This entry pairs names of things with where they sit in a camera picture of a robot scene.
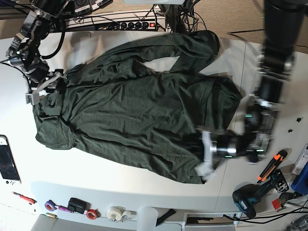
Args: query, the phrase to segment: red tape roll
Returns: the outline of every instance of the red tape roll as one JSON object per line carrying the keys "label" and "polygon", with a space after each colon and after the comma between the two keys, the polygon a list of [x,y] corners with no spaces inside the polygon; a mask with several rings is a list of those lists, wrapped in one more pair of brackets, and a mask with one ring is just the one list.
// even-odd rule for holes
{"label": "red tape roll", "polygon": [[94,209],[89,209],[87,211],[87,218],[91,219],[91,220],[95,220],[97,218],[97,210]]}

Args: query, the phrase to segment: white table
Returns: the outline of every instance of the white table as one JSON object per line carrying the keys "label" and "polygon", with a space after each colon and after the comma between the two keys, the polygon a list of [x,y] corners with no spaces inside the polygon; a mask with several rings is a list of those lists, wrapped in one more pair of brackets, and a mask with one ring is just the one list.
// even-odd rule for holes
{"label": "white table", "polygon": [[[63,68],[67,70],[77,64],[95,59],[104,51],[115,46],[150,36],[157,32],[136,31],[104,31],[104,32],[69,32],[65,36],[61,51],[48,64],[51,70]],[[52,53],[59,42],[59,34],[50,34],[40,46],[42,55]],[[5,52],[12,39],[0,40],[0,60],[5,59]],[[252,91],[256,77],[256,57],[244,42],[221,39],[220,56],[202,74],[229,76],[244,95]],[[288,158],[282,166],[293,163],[302,148],[307,136],[308,106],[305,99],[305,73],[308,73],[308,55],[298,53],[298,60],[291,83],[291,94],[287,105],[279,117],[275,133],[277,138],[272,144],[267,160],[257,165],[246,164],[246,159],[225,161],[216,170],[216,175],[205,185],[181,184],[163,178],[145,169],[121,165],[103,158],[85,153],[78,149],[68,151],[51,150],[35,139],[36,126],[32,114],[32,106],[25,103],[26,84],[16,70],[0,65],[0,134],[8,137],[22,185],[14,191],[32,197],[38,205],[30,207],[19,198],[11,195],[12,189],[0,192],[0,203],[22,210],[45,214],[44,204],[53,200],[66,206],[71,197],[76,197],[92,204],[104,216],[111,205],[122,206],[127,210],[137,211],[141,206],[153,206],[160,209],[160,214],[168,208],[179,209],[169,221],[182,221],[184,211],[222,212],[238,211],[231,195],[243,182],[255,183],[257,176],[266,166],[273,154],[282,148],[291,148]],[[169,70],[176,58],[163,58],[149,62],[147,65],[157,71]],[[230,128],[241,131],[241,120],[244,111],[245,97],[234,116]],[[303,117],[302,122],[296,119]],[[83,166],[84,171],[71,171],[67,166]],[[111,223],[105,218],[94,221],[84,215],[56,212],[59,218],[93,225],[114,228],[133,229],[135,222],[129,224]],[[281,227],[291,217],[280,222]]]}

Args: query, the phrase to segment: red screwdriver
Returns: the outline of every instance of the red screwdriver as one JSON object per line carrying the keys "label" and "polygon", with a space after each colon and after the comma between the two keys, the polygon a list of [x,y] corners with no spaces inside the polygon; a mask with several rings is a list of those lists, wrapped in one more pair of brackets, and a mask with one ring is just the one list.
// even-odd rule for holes
{"label": "red screwdriver", "polygon": [[19,196],[21,199],[24,199],[24,200],[28,201],[30,205],[33,205],[36,202],[35,200],[33,200],[33,199],[29,198],[29,197],[22,196],[19,193],[16,193],[16,192],[12,192],[12,193],[17,195],[17,196]]}

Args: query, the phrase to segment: dark green shirt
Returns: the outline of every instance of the dark green shirt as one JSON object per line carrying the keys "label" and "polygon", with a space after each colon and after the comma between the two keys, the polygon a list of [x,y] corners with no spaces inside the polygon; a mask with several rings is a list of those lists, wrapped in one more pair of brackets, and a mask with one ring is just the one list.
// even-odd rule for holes
{"label": "dark green shirt", "polygon": [[[52,149],[76,147],[183,183],[202,183],[194,168],[203,154],[184,137],[198,125],[226,129],[242,98],[229,78],[198,74],[217,57],[211,31],[165,34],[116,47],[67,72],[65,95],[33,108],[36,139]],[[168,73],[142,63],[179,59]]]}

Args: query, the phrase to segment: purple tape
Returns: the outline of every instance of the purple tape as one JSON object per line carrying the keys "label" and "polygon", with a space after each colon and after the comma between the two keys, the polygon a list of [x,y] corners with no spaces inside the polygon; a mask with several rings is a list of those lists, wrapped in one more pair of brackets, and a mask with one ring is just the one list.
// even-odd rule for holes
{"label": "purple tape", "polygon": [[52,202],[52,200],[49,200],[45,203],[45,208],[48,210],[48,211],[54,211],[56,209],[56,204],[54,202]]}

